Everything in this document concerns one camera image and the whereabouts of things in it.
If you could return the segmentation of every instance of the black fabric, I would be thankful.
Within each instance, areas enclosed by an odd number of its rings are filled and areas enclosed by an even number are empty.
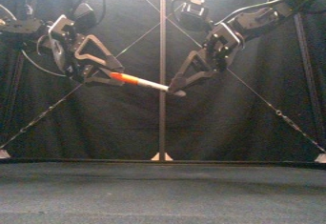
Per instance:
[[[40,0],[36,16],[54,21],[63,13],[68,13],[75,1]],[[148,1],[107,0],[107,16],[89,33],[117,56],[125,73],[159,82],[159,0]],[[171,0],[167,1],[169,14]],[[205,0],[205,5],[211,19],[217,21],[234,10],[264,1]],[[88,2],[97,13],[100,0]],[[318,18],[320,22],[324,21],[323,16]],[[168,82],[188,52],[199,49],[169,20],[171,15],[167,21]],[[310,29],[319,33],[320,28],[312,23]],[[188,35],[199,43],[203,42],[204,33],[188,32]],[[314,38],[319,44],[323,36]],[[323,48],[324,42],[320,43],[315,59],[322,59]],[[50,55],[37,56],[33,47],[28,53],[38,64],[57,72]],[[1,55],[1,66],[9,66],[8,62]],[[307,82],[291,20],[246,44],[230,69],[302,130],[315,137]],[[76,86],[76,82],[42,73],[25,62],[8,134],[13,135]],[[159,148],[157,129],[157,91],[131,85],[83,86],[6,149],[16,157],[151,159]],[[310,161],[318,154],[315,146],[290,128],[228,71],[187,89],[184,98],[167,97],[165,139],[167,153],[175,160]]]
[[[1,223],[324,223],[324,171],[0,164]]]

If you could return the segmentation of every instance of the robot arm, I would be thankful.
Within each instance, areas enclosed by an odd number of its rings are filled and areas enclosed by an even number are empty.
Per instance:
[[[244,43],[274,30],[312,0],[272,0],[231,13],[212,25],[203,1],[183,0],[177,23],[191,31],[207,30],[199,51],[191,51],[172,79],[169,92],[176,92],[201,82],[231,64]]]
[[[111,72],[123,72],[123,65],[107,50],[93,35],[84,35],[99,21],[95,12],[79,0],[72,12],[65,17],[61,15],[49,26],[38,19],[16,20],[12,13],[2,7],[5,15],[0,15],[0,38],[14,49],[21,50],[26,43],[40,44],[52,51],[54,62],[63,74],[85,85],[123,85],[123,81],[111,79]]]

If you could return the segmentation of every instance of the black curtain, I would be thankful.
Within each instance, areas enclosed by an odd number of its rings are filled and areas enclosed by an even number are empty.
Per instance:
[[[54,21],[76,0],[38,0],[36,17]],[[167,0],[167,81],[204,33],[175,26]],[[209,17],[219,21],[234,10],[266,0],[205,0]],[[1,0],[21,18],[21,0]],[[96,14],[100,0],[88,0]],[[124,72],[159,82],[160,0],[105,0],[107,15],[89,30],[117,56]],[[310,16],[310,52],[318,70],[319,102],[324,102],[324,15]],[[59,72],[50,55],[28,55],[46,69]],[[1,44],[2,77],[12,74],[18,59],[9,59],[10,47]],[[2,83],[2,114],[9,107]],[[13,103],[10,125],[4,138],[46,110],[79,84],[37,70],[24,60]],[[187,89],[183,98],[167,96],[167,154],[173,160],[311,161],[316,147],[266,105],[259,96],[315,138],[312,104],[294,21],[246,44],[230,70]],[[123,87],[81,86],[40,123],[6,147],[16,157],[151,159],[159,151],[159,93]]]

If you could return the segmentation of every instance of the orange marker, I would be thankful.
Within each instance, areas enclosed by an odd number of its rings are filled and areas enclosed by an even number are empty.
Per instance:
[[[168,91],[168,86],[164,86],[164,85],[161,85],[159,83],[149,82],[148,80],[137,78],[136,76],[127,75],[127,74],[117,73],[117,72],[111,72],[109,76],[111,76],[111,78],[113,78],[116,80],[120,80],[120,81],[123,81],[125,83],[131,83],[131,84],[135,84],[135,85],[139,85],[139,86],[143,86],[143,87],[153,88],[153,89],[157,89],[157,90],[160,90],[163,92]],[[177,92],[173,93],[173,95],[176,95],[179,97],[183,97],[185,95],[185,92],[184,91],[177,91]]]

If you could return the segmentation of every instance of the gray mat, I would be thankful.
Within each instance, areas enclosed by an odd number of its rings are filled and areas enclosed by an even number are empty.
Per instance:
[[[324,223],[326,172],[282,167],[0,165],[0,223]]]

